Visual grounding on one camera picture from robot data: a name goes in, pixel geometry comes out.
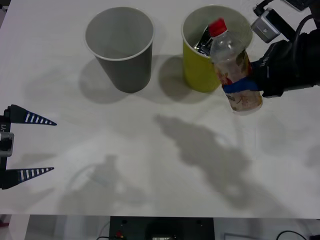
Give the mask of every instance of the red bottle cap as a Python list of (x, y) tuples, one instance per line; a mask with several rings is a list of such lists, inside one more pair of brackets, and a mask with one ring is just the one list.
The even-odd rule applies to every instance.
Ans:
[(217, 21), (209, 25), (209, 33), (211, 37), (216, 37), (223, 34), (225, 31), (227, 31), (227, 27), (223, 18), (219, 18)]

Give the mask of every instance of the plastic bottle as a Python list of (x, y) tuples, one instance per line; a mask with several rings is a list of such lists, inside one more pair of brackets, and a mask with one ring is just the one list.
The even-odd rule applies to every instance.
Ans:
[[(248, 76), (252, 69), (246, 47), (228, 31), (224, 19), (210, 24), (209, 32), (213, 39), (210, 57), (222, 87)], [(231, 108), (238, 112), (252, 110), (262, 104), (262, 97), (257, 91), (226, 93), (226, 96)]]

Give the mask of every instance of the yellow paper cup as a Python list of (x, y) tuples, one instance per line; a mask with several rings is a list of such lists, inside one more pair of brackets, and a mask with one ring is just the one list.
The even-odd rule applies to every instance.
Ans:
[(192, 11), (181, 27), (183, 38), (183, 68), (186, 83), (194, 90), (214, 91), (220, 81), (208, 56), (198, 53), (194, 46), (200, 41), (205, 28), (215, 20), (224, 18), (226, 27), (248, 47), (253, 34), (248, 20), (238, 11), (219, 5), (208, 5)]

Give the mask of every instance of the floor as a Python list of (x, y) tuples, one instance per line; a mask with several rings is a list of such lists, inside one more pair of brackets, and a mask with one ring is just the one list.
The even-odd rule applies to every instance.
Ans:
[[(32, 215), (25, 240), (95, 240), (98, 236), (109, 235), (109, 221), (108, 216)], [(308, 239), (311, 235), (320, 235), (320, 221), (285, 218), (214, 218), (216, 240), (275, 240), (277, 235), (285, 230), (299, 232)], [(301, 240), (301, 238), (286, 233), (280, 240)]]

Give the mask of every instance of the gray paper cup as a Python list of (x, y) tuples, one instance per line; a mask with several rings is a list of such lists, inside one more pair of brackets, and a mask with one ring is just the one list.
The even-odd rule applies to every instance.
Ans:
[(115, 7), (90, 21), (84, 39), (114, 86), (135, 93), (150, 81), (154, 36), (154, 24), (144, 12)]

